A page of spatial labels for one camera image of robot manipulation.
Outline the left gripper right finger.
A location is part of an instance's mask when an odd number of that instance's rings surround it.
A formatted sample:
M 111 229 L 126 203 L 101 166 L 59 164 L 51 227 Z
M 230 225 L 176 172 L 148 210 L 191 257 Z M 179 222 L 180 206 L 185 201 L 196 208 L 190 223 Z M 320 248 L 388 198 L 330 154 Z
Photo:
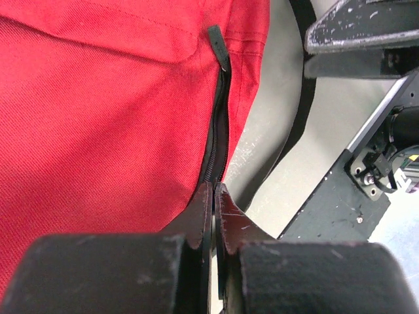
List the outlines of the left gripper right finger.
M 223 313 L 417 313 L 401 266 L 376 243 L 287 243 L 219 183 L 213 194 Z

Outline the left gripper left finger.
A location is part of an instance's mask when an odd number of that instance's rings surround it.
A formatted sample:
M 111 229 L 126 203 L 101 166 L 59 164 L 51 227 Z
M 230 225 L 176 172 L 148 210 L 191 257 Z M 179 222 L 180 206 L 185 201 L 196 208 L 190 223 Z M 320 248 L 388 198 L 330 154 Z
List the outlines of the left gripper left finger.
M 62 234 L 26 251 L 2 313 L 208 313 L 213 187 L 151 234 Z

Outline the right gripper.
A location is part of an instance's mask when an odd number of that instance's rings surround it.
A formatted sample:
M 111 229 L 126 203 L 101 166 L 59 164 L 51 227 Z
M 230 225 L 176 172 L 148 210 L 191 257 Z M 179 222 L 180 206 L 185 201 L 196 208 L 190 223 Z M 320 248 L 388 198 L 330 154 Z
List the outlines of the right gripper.
M 307 78 L 399 79 L 418 69 L 418 1 L 337 1 L 306 32 Z

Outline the red student backpack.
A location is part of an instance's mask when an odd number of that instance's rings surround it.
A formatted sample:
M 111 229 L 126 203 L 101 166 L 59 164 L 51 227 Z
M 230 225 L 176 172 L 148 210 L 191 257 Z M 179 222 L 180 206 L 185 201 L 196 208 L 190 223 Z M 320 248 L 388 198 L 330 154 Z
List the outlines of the red student backpack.
M 155 232 L 222 179 L 269 1 L 1 2 L 1 290 L 58 233 Z

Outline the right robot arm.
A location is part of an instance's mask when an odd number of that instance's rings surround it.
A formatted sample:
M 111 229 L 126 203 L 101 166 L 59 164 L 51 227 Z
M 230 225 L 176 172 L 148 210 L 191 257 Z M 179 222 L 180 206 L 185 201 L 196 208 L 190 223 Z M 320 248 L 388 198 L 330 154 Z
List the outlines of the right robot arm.
M 418 150 L 418 92 L 396 95 L 418 78 L 417 1 L 337 1 L 306 32 L 307 78 L 394 80 L 394 90 L 361 130 L 348 174 L 376 201 L 397 191 L 396 159 Z

